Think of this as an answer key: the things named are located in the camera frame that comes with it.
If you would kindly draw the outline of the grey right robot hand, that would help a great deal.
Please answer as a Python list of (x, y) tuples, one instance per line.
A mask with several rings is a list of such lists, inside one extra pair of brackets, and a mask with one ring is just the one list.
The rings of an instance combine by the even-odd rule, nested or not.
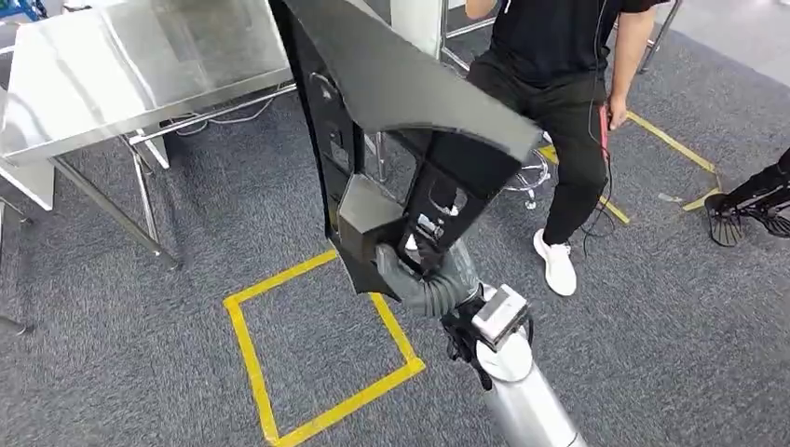
[(387, 244), (376, 247), (376, 266), (397, 297), (408, 305), (454, 307), (479, 290), (479, 277), (466, 243), (460, 239), (445, 254), (442, 265), (422, 278), (409, 273), (396, 251)]

